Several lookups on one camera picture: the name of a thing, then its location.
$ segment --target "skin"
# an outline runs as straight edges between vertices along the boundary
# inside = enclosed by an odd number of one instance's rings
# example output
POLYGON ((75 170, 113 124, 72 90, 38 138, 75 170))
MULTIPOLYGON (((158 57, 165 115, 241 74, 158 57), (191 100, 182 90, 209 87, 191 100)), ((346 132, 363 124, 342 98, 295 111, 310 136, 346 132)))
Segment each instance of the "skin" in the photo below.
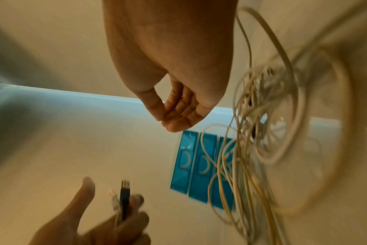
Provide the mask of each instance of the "skin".
POLYGON ((69 205, 54 219, 42 226, 29 245, 150 245, 144 229, 149 217, 138 212, 144 199, 140 195, 130 197, 129 216, 114 229, 115 216, 83 235, 77 233, 80 219, 95 196, 95 184, 84 178, 83 185, 69 205))
POLYGON ((228 85, 237 0, 103 0, 107 42, 124 84, 170 132, 217 105, 228 85), (154 87, 168 74, 163 104, 154 87))

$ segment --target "blue rectangular object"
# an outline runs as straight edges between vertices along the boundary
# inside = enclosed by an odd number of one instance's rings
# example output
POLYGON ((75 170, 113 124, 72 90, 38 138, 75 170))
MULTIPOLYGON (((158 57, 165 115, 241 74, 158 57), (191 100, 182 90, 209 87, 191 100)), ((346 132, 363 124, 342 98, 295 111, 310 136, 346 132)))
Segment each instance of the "blue rectangular object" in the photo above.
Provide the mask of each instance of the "blue rectangular object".
POLYGON ((197 132, 184 131, 182 133, 170 189, 184 194, 188 192, 189 178, 192 172, 192 163, 194 160, 194 152, 197 147, 197 139, 197 132))
MULTIPOLYGON (((230 138, 227 138, 226 140, 226 144, 228 144, 232 139, 230 138)), ((217 151, 217 157, 216 159, 218 159, 219 157, 219 154, 222 154, 221 152, 221 146, 223 144, 223 141, 224 141, 224 137, 220 137, 220 141, 219 141, 219 147, 218 147, 218 151, 217 151)), ((235 146, 236 143, 232 143, 228 149, 227 149, 227 153, 230 152, 233 147, 235 146)), ((232 154, 227 158, 227 163, 230 163, 232 164, 232 154)), ((227 167, 228 171, 231 173, 232 172, 232 167, 227 167)), ((231 190, 231 187, 229 186, 229 183, 228 181, 225 179, 224 176, 221 176, 221 179, 223 181, 223 189, 224 189, 224 194, 225 194, 225 197, 226 197, 226 200, 227 200, 227 203, 228 203, 228 206, 230 209, 232 209, 232 205, 233 205, 233 201, 234 201, 234 198, 233 198, 233 193, 232 193, 232 190, 231 190)), ((214 182, 213 182, 213 188, 212 188, 212 196, 211 196, 211 202, 213 204, 213 206, 215 207, 219 207, 221 209, 223 209, 223 204, 221 203, 221 198, 220 198, 220 188, 219 188, 219 178, 216 177, 214 182)))
MULTIPOLYGON (((216 153, 217 136, 204 134, 204 147, 210 157, 214 159, 216 153)), ((192 180, 190 183, 189 197, 208 202, 208 185, 213 173, 213 164, 206 157, 201 144, 198 144, 192 180)))

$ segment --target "hand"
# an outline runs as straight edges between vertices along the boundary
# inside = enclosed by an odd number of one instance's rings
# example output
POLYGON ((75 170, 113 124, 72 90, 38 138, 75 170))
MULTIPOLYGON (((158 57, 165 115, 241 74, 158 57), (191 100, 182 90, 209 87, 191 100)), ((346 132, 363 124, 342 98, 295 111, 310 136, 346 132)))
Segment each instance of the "hand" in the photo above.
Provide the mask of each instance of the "hand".
POLYGON ((114 229, 115 216, 80 236, 77 228, 81 216, 95 196, 95 184, 84 178, 83 185, 71 203, 53 220, 41 227, 29 245, 150 245, 143 230, 148 225, 148 215, 138 213, 143 197, 130 197, 129 217, 114 229))
POLYGON ((237 0, 103 0, 113 62, 125 85, 170 132, 186 130, 225 93, 237 0), (169 74, 165 104, 155 85, 169 74))

